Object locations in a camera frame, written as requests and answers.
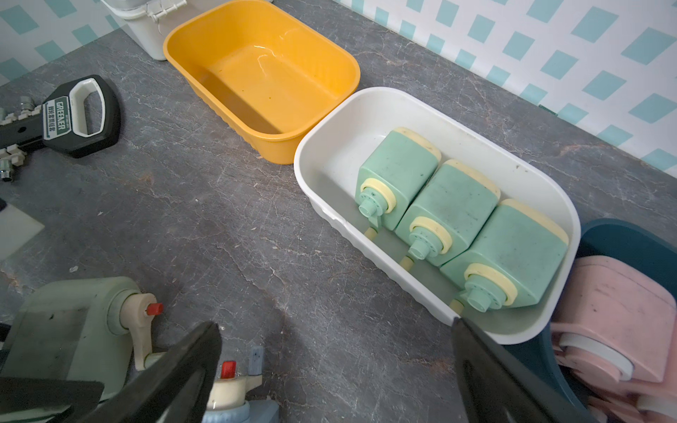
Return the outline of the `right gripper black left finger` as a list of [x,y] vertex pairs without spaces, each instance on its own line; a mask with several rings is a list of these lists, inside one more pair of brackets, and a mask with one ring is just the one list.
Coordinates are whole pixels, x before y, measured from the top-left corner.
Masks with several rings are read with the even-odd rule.
[[83,422],[200,422],[214,384],[222,339],[199,324]]

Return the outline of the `white plastic storage tub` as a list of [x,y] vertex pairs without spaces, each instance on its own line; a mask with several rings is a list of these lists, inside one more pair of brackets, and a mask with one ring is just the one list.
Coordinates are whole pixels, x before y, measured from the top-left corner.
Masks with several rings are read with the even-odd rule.
[[446,116],[409,93],[372,87],[351,95],[320,121],[299,144],[294,172],[318,215],[350,241],[368,260],[443,324],[458,318],[449,306],[458,288],[428,263],[406,271],[400,260],[407,245],[390,231],[370,240],[366,220],[354,200],[363,162],[398,127],[431,141],[443,159],[457,159],[476,168],[514,198],[546,214],[569,236],[569,248],[541,301],[530,307],[480,313],[473,320],[495,342],[516,345],[539,335],[549,324],[569,277],[581,240],[574,204],[562,187],[518,156]]

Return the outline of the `yellow plastic storage tub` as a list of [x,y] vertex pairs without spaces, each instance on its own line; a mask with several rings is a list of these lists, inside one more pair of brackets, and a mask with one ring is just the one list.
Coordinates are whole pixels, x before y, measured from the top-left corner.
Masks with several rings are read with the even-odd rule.
[[345,49],[266,1],[231,1],[174,29],[167,61],[269,162],[290,165],[301,140],[360,82]]

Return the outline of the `pink sharpener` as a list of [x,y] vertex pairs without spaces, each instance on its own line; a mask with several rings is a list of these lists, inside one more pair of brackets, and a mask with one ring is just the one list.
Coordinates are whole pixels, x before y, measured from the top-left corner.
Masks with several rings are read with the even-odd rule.
[[587,403],[621,422],[675,422],[676,385],[620,382],[593,387]]
[[577,259],[551,320],[556,362],[606,386],[660,384],[676,321],[673,294],[624,262]]

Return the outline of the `dark teal storage tub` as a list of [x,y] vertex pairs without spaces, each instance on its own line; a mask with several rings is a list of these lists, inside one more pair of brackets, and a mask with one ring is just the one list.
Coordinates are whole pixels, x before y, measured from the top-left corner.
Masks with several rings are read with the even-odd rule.
[[[605,256],[641,271],[676,294],[676,248],[655,234],[624,220],[598,219],[582,227],[576,258]],[[546,326],[527,342],[506,345],[505,349],[534,375],[579,410],[586,411],[592,391],[562,369],[551,347],[551,330]]]

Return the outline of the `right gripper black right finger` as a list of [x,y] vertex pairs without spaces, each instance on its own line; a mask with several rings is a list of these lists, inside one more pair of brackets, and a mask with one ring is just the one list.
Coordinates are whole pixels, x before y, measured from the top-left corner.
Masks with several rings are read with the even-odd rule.
[[473,322],[451,326],[455,372],[470,422],[594,422]]

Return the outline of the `pale green round sharpener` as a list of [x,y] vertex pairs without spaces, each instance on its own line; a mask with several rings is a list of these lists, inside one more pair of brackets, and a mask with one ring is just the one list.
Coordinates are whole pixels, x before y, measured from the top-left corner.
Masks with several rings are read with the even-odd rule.
[[123,389],[130,365],[153,353],[151,327],[162,304],[131,278],[49,283],[31,294],[1,350],[3,377],[100,382],[102,400]]

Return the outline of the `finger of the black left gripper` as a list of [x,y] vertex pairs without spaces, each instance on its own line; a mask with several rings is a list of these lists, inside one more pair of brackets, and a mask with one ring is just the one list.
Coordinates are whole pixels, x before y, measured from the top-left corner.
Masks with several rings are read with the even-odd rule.
[[102,382],[1,378],[2,422],[79,422],[96,409]]

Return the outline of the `blue sharpener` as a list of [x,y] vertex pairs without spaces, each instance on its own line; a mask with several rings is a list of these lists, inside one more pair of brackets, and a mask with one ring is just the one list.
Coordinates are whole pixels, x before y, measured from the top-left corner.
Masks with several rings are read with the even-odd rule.
[[236,375],[236,361],[224,361],[220,377],[214,382],[203,422],[280,422],[280,406],[266,400],[248,401],[245,397],[263,382],[264,347],[253,347],[247,375]]

